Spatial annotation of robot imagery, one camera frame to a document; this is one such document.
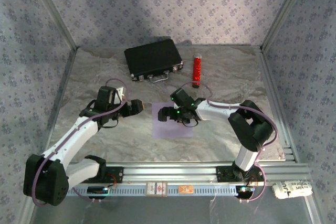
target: marble surface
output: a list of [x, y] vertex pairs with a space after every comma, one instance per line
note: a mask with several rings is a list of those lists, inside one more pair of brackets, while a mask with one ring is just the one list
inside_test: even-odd
[[[178, 47], [178, 50], [184, 60], [183, 70], [171, 74], [168, 81], [151, 83], [131, 81], [124, 49], [78, 49], [51, 143], [69, 130], [80, 111], [97, 97], [105, 81], [117, 77], [129, 85], [130, 99], [143, 101], [144, 111], [120, 119], [115, 129], [99, 131], [73, 161], [78, 162], [89, 154], [108, 162], [233, 161], [240, 143], [228, 122], [201, 121], [191, 138], [153, 139], [151, 104], [169, 101], [172, 92], [191, 80], [193, 55], [200, 53], [203, 56], [201, 80], [213, 90], [213, 101], [239, 103], [250, 99], [271, 115], [254, 50], [223, 46]], [[120, 86], [117, 82], [110, 85]], [[187, 85], [185, 90], [195, 98], [208, 96], [205, 88], [194, 89]], [[261, 159], [284, 159], [280, 142], [268, 147]]]

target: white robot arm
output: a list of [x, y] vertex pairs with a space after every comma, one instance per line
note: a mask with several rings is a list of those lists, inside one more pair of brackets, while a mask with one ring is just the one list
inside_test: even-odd
[[[239, 104], [211, 102], [202, 98], [194, 100], [183, 89], [171, 94], [174, 107], [164, 107], [159, 111], [159, 121], [165, 122], [167, 117], [181, 123], [198, 121], [229, 121], [238, 140], [242, 144], [238, 156], [233, 162], [233, 173], [240, 180], [248, 179], [256, 158], [273, 132], [272, 125], [252, 101], [246, 100]], [[240, 109], [257, 110], [259, 114]]]
[[140, 100], [122, 105], [122, 88], [101, 87], [97, 99], [81, 111], [75, 124], [57, 143], [42, 155], [33, 154], [29, 157], [26, 162], [24, 194], [32, 196], [34, 193], [36, 199], [56, 206], [63, 201], [69, 188], [90, 178], [97, 181], [105, 178], [107, 168], [104, 159], [89, 155], [77, 164], [70, 164], [72, 158], [109, 120], [118, 123], [119, 117], [136, 115], [142, 110]]

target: red cylinder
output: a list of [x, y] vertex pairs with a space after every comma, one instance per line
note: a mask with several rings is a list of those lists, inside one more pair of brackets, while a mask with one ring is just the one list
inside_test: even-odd
[[199, 82], [201, 81], [201, 61], [202, 56], [200, 54], [194, 55], [194, 71], [193, 71], [193, 88], [199, 88]]

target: metal frame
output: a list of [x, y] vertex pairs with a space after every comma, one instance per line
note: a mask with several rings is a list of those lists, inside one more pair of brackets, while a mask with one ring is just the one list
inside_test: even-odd
[[273, 40], [279, 33], [280, 28], [286, 21], [286, 18], [291, 11], [293, 5], [295, 4], [296, 0], [284, 0], [282, 6], [279, 9], [279, 12], [274, 19], [270, 29], [268, 30], [267, 35], [265, 36], [264, 41], [261, 44], [261, 51], [263, 53], [267, 52], [269, 47], [271, 46]]
[[[61, 108], [61, 101], [63, 99], [65, 89], [67, 87], [67, 84], [68, 84], [68, 81], [69, 81], [69, 78], [70, 78], [72, 66], [74, 65], [74, 61], [75, 61], [75, 58], [76, 58], [76, 53], [77, 53], [77, 50], [74, 50], [74, 51], [70, 52], [69, 60], [68, 60], [68, 62], [66, 64], [66, 67], [65, 67], [65, 75], [63, 76], [63, 78], [61, 80], [61, 84], [60, 84], [61, 86], [63, 85], [64, 88], [62, 89], [61, 94], [59, 94], [55, 99], [55, 103], [57, 104], [57, 107], [56, 107], [56, 112], [55, 112], [53, 121], [51, 122], [50, 132], [48, 134], [48, 140], [47, 140], [47, 143], [46, 143], [46, 146], [45, 146], [45, 150], [48, 149], [48, 146], [49, 146], [49, 143], [50, 143], [50, 140], [51, 140], [51, 136], [54, 132], [54, 128], [55, 128], [55, 125], [56, 125], [58, 113], [59, 113], [59, 110]], [[20, 216], [18, 218], [17, 223], [18, 224], [26, 224], [27, 220], [33, 219], [34, 209], [36, 209], [36, 208], [35, 208], [35, 205], [33, 203], [32, 198], [30, 198], [28, 196], [24, 196], [23, 203], [21, 204], [20, 211], [19, 211]]]
[[[87, 186], [76, 186], [77, 192], [83, 196], [92, 196], [92, 194], [87, 193]], [[77, 196], [73, 189], [68, 191], [67, 196]], [[147, 196], [146, 195], [146, 185], [121, 185], [115, 188], [110, 188], [107, 190], [106, 194], [94, 194], [96, 197], [100, 196]], [[167, 185], [167, 194], [158, 195], [159, 197], [170, 197], [170, 196], [238, 196], [236, 186], [227, 186], [227, 185], [216, 185], [216, 186], [207, 186], [207, 185], [195, 185], [193, 186], [192, 194], [180, 194], [178, 185]]]
[[[311, 179], [307, 164], [286, 161], [260, 161], [266, 174], [266, 185], [282, 180]], [[169, 185], [234, 185], [245, 182], [218, 183], [217, 166], [232, 166], [232, 162], [150, 162], [150, 163], [108, 163], [107, 166], [124, 167], [124, 185], [146, 185], [147, 182], [164, 181]]]
[[42, 0], [44, 6], [47, 8], [48, 13], [51, 15], [53, 18], [56, 27], [66, 40], [67, 44], [72, 50], [77, 50], [76, 43], [74, 39], [71, 36], [70, 31], [68, 30], [66, 24], [64, 23], [56, 5], [53, 3], [53, 0]]
[[[268, 63], [261, 53], [260, 48], [255, 46], [254, 49], [260, 66], [261, 76], [265, 83], [274, 119], [279, 127], [280, 140], [283, 145], [283, 151], [286, 158], [285, 161], [259, 161], [259, 164], [264, 169], [266, 174], [266, 183], [267, 185], [272, 185], [274, 182], [282, 180], [311, 180], [308, 165], [299, 163], [298, 153], [293, 143], [292, 135], [288, 130], [289, 127], [285, 112], [281, 106], [282, 103], [277, 92], [274, 79], [270, 74]], [[72, 68], [73, 62], [74, 61], [72, 61], [69, 66], [70, 69]], [[69, 74], [66, 77], [65, 87], [69, 79], [70, 72], [71, 71], [69, 71]], [[52, 128], [54, 128], [56, 124], [56, 118], [57, 117], [55, 117], [55, 120], [53, 121]], [[50, 141], [52, 132], [53, 131], [50, 132], [48, 142]], [[243, 185], [243, 183], [217, 183], [215, 167], [230, 166], [232, 165], [231, 162], [108, 163], [107, 165], [124, 167], [123, 184], [118, 185], [118, 188], [121, 189], [135, 189], [143, 187], [145, 186], [146, 182], [150, 181], [168, 182], [169, 188], [173, 188], [178, 185], [194, 185], [203, 186], [205, 188]], [[87, 184], [81, 184], [78, 186], [78, 188], [85, 189], [87, 186]], [[70, 190], [68, 195], [73, 196], [73, 191]], [[316, 206], [314, 196], [305, 197], [305, 201], [312, 223], [322, 223], [319, 217], [319, 211]], [[34, 205], [31, 199], [28, 199], [23, 212], [31, 211], [32, 206]]]

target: wallpaper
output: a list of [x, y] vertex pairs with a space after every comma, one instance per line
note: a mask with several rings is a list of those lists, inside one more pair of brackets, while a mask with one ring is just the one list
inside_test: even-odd
[[336, 223], [336, 0], [297, 0], [267, 58], [326, 222]]
[[40, 0], [0, 0], [0, 223], [15, 223], [25, 162], [47, 142], [70, 49]]
[[79, 47], [260, 45], [284, 0], [53, 0]]

